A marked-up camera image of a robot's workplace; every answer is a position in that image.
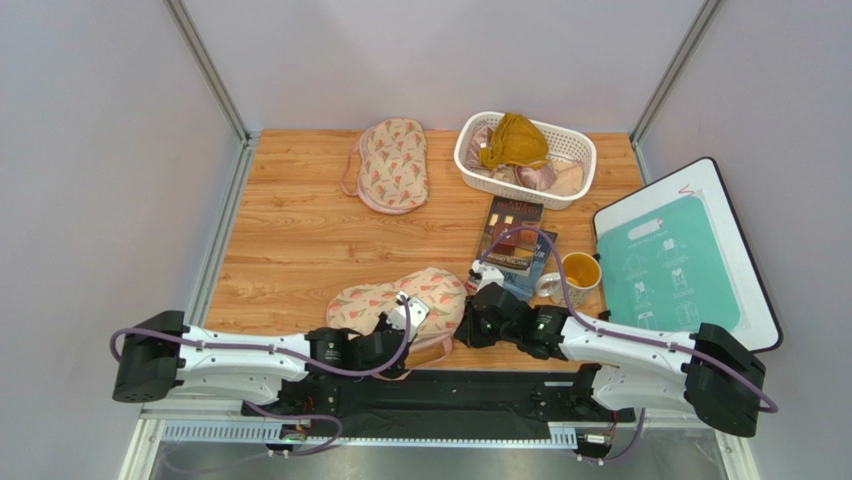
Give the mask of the floral mesh laundry bag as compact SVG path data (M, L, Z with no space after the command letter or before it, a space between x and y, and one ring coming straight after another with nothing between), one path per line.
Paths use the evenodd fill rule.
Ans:
M428 267L396 281L363 284L336 295L326 308L326 322L333 328L349 328L361 334L375 327L405 327L411 322L410 351L440 347L438 363L453 350L453 336L465 311L467 290L453 273Z

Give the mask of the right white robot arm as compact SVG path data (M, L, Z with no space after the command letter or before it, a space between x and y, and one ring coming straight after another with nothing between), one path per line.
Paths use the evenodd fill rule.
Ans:
M644 330L565 307L531 306L488 284L466 299L455 337L469 348L507 342L536 359L578 361L577 402L611 411L682 411L751 438L760 413L777 410L762 390L765 365L714 324L695 332Z

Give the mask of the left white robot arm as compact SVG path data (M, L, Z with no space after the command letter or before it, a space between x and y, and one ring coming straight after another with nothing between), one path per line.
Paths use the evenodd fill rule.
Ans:
M112 335L118 362L112 398L138 404L185 394L268 405L285 384L314 374L362 378L403 367L423 314L399 306L380 314L367 334L322 327L253 336L191 326L183 312L164 311Z

